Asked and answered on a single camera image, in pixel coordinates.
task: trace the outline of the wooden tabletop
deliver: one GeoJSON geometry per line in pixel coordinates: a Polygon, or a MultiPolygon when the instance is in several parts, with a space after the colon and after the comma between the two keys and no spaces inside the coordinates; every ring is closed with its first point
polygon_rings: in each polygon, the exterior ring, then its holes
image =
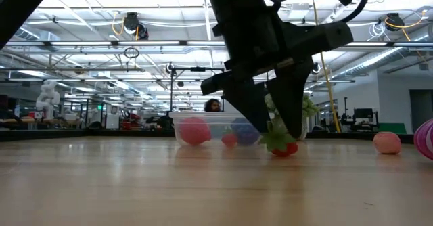
{"type": "Polygon", "coordinates": [[[2,226],[426,226],[432,188],[412,145],[317,139],[278,159],[144,137],[0,143],[2,226]]]}

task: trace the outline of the wall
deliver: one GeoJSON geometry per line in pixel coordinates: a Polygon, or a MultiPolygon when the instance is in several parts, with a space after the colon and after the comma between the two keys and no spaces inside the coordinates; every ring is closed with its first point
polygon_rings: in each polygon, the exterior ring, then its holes
{"type": "Polygon", "coordinates": [[[404,123],[406,132],[413,133],[411,122],[411,97],[409,90],[433,89],[428,76],[379,76],[379,122],[404,123]]]}
{"type": "MultiPolygon", "coordinates": [[[[354,83],[339,83],[332,87],[333,99],[338,101],[338,115],[344,113],[344,98],[346,100],[348,115],[353,115],[354,108],[373,108],[379,111],[379,91],[378,91],[378,74],[374,70],[366,77],[356,77],[354,83]]],[[[320,104],[329,101],[328,92],[314,92],[311,97],[314,104],[320,104]]]]}

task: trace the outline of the plastic container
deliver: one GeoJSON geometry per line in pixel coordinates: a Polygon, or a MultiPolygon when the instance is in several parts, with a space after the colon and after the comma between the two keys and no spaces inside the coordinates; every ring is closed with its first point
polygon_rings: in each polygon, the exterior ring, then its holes
{"type": "Polygon", "coordinates": [[[252,146],[260,133],[241,114],[223,112],[172,112],[176,140],[181,145],[252,146]]]}

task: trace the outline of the pink ball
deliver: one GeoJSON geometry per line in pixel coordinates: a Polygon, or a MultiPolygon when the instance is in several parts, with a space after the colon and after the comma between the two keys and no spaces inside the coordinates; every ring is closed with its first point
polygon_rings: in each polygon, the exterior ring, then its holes
{"type": "Polygon", "coordinates": [[[413,136],[413,142],[416,148],[425,157],[433,160],[433,119],[425,122],[422,126],[418,128],[413,136]]]}
{"type": "Polygon", "coordinates": [[[373,144],[381,154],[398,154],[401,150],[400,138],[392,132],[377,133],[374,136],[373,144]]]}

